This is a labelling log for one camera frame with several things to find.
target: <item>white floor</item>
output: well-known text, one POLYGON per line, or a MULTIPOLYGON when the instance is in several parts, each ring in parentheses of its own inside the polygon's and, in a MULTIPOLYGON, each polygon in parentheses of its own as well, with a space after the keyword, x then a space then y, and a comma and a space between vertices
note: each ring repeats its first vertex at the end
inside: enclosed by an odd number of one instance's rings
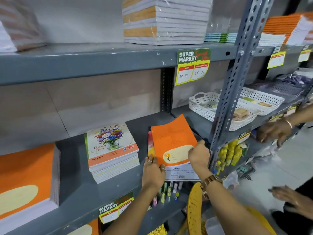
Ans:
POLYGON ((233 193, 237 199, 262 213, 277 234, 285 234, 272 219, 269 209, 282 210, 284 202, 272 197, 268 188, 288 185, 295 189, 313 177, 313 128, 305 125, 278 151, 281 160, 251 174, 252 181, 241 180, 233 193))

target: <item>hand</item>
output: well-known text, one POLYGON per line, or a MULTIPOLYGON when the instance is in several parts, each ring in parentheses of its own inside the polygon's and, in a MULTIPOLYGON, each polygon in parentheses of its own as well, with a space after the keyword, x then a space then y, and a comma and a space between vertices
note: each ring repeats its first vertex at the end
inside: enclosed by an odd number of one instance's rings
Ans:
POLYGON ((284 120, 278 120, 262 126, 257 132, 257 140, 259 142, 267 142, 270 139, 278 139, 277 146, 281 147, 281 144, 286 140, 287 135, 291 134, 292 128, 290 125, 284 120))
POLYGON ((188 153, 190 164, 201 181, 202 175, 205 177, 208 173, 210 173, 208 169, 210 152, 204 144, 204 140, 199 141, 198 144, 194 148, 190 149, 188 153))
POLYGON ((155 197, 163 186, 165 176, 165 165, 163 164, 159 167, 156 157, 153 158, 152 155, 146 157, 143 165, 142 188, 150 190, 153 197, 155 197))
POLYGON ((284 207, 285 210, 313 220, 313 200, 309 197, 296 192, 288 186, 273 187, 272 193, 274 198, 286 201, 294 206, 286 205, 284 207))

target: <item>person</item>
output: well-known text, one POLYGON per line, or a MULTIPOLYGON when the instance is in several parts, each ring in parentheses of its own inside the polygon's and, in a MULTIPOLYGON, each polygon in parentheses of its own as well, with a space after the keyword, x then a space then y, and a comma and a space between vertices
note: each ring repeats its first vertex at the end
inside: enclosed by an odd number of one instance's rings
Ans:
MULTIPOLYGON (((204 140, 189 151, 188 158, 202 182, 213 175, 207 167, 210 153, 204 140)), ((157 158, 149 155, 143 166, 142 189, 138 196, 102 235, 136 235, 148 206, 164 183, 165 176, 165 166, 159 167, 157 158)), ((271 234, 220 182, 213 181, 205 189, 226 235, 271 234)))
MULTIPOLYGON (((281 147, 292 128, 300 123, 313 121, 313 105, 296 111, 281 120, 269 122, 257 131, 257 140, 267 142, 277 139, 277 146, 281 147)), ((273 211, 272 217, 277 225, 288 235, 311 234, 313 229, 313 177, 293 190, 288 186, 274 186, 273 197, 285 201, 284 212, 273 211)))

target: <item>basket handle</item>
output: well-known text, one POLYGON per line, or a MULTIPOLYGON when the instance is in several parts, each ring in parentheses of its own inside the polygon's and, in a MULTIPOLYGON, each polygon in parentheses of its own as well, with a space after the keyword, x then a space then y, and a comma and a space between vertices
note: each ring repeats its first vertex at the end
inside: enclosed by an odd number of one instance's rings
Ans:
POLYGON ((193 97, 196 99, 196 96, 200 95, 200 94, 203 94, 203 96, 205 95, 204 92, 198 92, 197 94, 195 94, 193 97))

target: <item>wristwatch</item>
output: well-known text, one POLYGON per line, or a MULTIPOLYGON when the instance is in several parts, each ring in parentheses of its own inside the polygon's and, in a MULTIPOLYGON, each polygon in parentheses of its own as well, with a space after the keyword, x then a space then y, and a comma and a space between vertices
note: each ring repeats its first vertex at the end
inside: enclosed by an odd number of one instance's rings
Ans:
POLYGON ((207 195, 207 192, 206 192, 206 188, 208 186, 208 184, 214 182, 214 181, 218 181, 219 183, 223 184, 223 182, 220 180, 220 178, 218 178, 217 176, 215 175, 211 175, 209 177, 207 177, 206 179, 204 179, 204 181, 201 183, 201 189, 202 189, 202 192, 203 192, 203 195, 204 197, 208 200, 209 199, 209 196, 207 195))

